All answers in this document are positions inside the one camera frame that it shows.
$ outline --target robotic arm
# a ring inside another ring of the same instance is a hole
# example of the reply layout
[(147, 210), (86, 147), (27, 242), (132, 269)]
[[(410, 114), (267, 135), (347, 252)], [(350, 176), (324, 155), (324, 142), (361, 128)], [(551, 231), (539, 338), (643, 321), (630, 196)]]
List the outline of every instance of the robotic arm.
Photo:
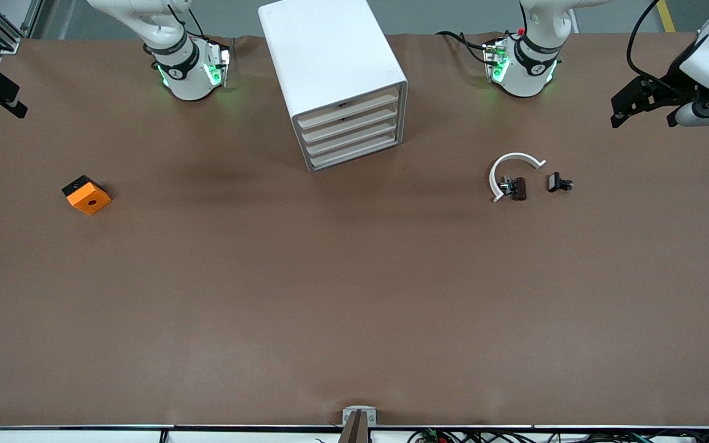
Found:
[(638, 76), (611, 99), (611, 124), (618, 128), (634, 114), (677, 106), (667, 116), (670, 127), (709, 126), (709, 20), (697, 40), (672, 62), (660, 79)]
[[(551, 81), (560, 48), (571, 34), (569, 9), (610, 1), (521, 0), (526, 30), (484, 47), (489, 79), (509, 94), (537, 95)], [(612, 125), (618, 128), (630, 116), (661, 106), (678, 107), (669, 115), (670, 126), (709, 126), (709, 20), (666, 76), (643, 73), (614, 96)]]
[(521, 0), (523, 33), (509, 34), (484, 51), (491, 81), (518, 97), (537, 95), (551, 81), (557, 56), (573, 28), (569, 9), (612, 0)]
[(227, 47), (189, 34), (175, 14), (191, 0), (88, 0), (93, 8), (116, 18), (138, 34), (155, 57), (163, 84), (177, 98), (198, 100), (225, 83)]

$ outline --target orange block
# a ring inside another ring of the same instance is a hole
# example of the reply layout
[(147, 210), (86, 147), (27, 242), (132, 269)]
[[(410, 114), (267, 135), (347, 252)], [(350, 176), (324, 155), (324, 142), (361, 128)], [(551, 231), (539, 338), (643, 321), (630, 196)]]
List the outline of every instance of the orange block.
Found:
[(62, 193), (74, 208), (87, 215), (96, 213), (111, 202), (109, 194), (85, 175), (62, 188)]

